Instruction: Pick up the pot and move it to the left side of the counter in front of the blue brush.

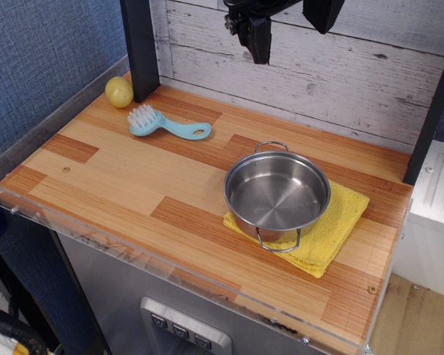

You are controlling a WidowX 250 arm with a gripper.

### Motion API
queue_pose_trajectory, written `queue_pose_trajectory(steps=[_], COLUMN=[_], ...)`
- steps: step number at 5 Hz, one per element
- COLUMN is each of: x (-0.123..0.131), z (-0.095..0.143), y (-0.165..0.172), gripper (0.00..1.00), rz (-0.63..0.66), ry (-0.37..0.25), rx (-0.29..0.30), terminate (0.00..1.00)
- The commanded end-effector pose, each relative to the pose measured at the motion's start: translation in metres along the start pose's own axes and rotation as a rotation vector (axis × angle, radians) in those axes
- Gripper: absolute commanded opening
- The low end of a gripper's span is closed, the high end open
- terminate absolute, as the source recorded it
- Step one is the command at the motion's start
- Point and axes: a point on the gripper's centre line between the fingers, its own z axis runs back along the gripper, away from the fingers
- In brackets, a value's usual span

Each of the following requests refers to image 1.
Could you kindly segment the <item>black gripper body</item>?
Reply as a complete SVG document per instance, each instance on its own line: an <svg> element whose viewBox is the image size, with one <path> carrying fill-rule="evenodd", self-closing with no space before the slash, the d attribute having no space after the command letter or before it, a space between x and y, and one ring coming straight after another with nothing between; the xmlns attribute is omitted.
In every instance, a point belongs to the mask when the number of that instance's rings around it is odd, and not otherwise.
<svg viewBox="0 0 444 355"><path fill-rule="evenodd" d="M254 33L255 28L266 33L271 31L271 17L297 3L300 0L253 1L226 0L223 4L229 12L225 15L225 27L231 35Z"/></svg>

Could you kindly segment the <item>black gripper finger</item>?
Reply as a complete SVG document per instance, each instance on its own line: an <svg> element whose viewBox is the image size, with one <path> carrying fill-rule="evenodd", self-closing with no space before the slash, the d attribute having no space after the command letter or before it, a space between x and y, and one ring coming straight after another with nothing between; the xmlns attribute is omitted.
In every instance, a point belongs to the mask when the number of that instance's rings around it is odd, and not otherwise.
<svg viewBox="0 0 444 355"><path fill-rule="evenodd" d="M334 26L344 5L344 0L304 0L303 15L321 34Z"/></svg>
<svg viewBox="0 0 444 355"><path fill-rule="evenodd" d="M269 17L245 18L238 27L239 42L251 53L255 64L269 64L271 28L272 20Z"/></svg>

